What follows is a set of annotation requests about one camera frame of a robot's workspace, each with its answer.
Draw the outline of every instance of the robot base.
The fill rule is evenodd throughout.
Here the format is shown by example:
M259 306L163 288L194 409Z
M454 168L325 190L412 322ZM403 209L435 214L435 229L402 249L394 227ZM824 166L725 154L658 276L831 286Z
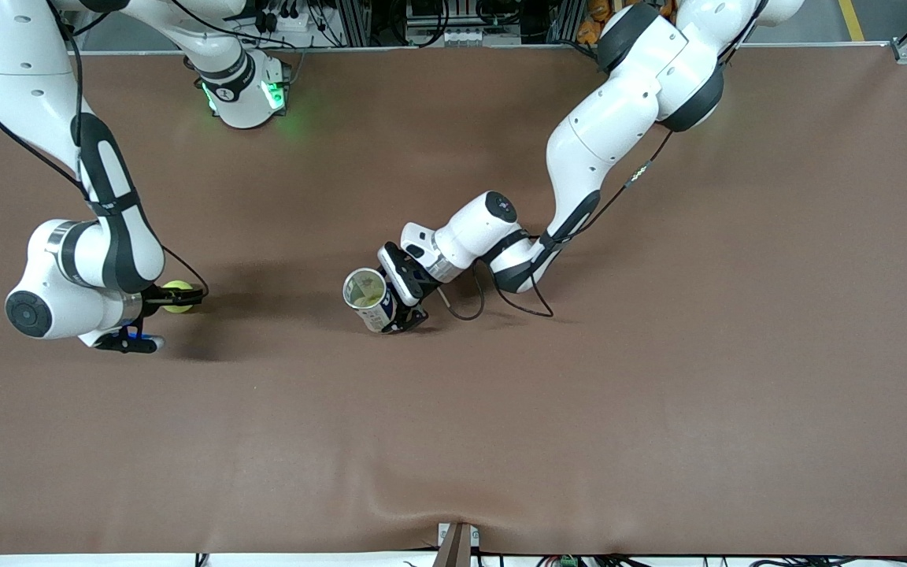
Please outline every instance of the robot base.
M256 72L237 100L222 100L219 89L213 93L204 83L201 85L209 98L212 115L227 126L241 130L262 126L273 116L285 116L292 82L290 65L259 50L249 51L249 55L254 58Z

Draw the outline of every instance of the metal bracket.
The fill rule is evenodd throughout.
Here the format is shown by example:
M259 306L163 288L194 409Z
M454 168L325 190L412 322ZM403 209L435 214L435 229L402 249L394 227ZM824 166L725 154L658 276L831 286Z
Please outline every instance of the metal bracket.
M891 40L891 51L895 54L895 61L898 65L907 65L907 51L898 43L897 37Z
M469 530L471 530L471 547L479 546L478 528L475 528L474 525L468 525ZM446 533L450 530L450 524L440 524L439 525L439 535L436 537L436 546L442 547L443 540L446 538Z
M471 567L471 548L478 543L478 528L467 524L439 525L439 552L432 567Z

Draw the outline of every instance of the white end effector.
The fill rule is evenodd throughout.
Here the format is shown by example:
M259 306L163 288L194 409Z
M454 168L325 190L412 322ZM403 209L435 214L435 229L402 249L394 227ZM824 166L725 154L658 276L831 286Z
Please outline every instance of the white end effector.
M80 286L60 268L65 237L72 230L87 229L98 229L98 225L51 220L30 236L26 269L7 295L5 306L9 322L19 332L39 339L79 337L94 347L142 316L142 294ZM163 346L158 336L136 334L130 338L141 339L141 348L150 352Z
M439 230L408 223L400 247L385 244L377 251L401 302L419 304L440 284L448 284L507 236L522 232L516 209L497 191L486 191L464 205ZM420 266L425 274L409 265Z

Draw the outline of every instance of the label on cup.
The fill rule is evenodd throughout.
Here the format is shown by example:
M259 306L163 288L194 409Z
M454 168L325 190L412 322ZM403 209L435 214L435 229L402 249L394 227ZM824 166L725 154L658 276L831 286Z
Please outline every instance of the label on cup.
M384 276L375 269L360 268L350 273L342 286L342 297L374 333L384 330L394 319L394 297Z

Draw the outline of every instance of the floor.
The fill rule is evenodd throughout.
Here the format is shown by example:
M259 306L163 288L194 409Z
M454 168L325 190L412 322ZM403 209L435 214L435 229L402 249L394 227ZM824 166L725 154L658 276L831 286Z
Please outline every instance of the floor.
M906 30L907 0L806 0L791 21L778 28L759 28L750 43L885 42ZM83 49L155 51L174 50L174 46L154 30L119 14L87 33Z

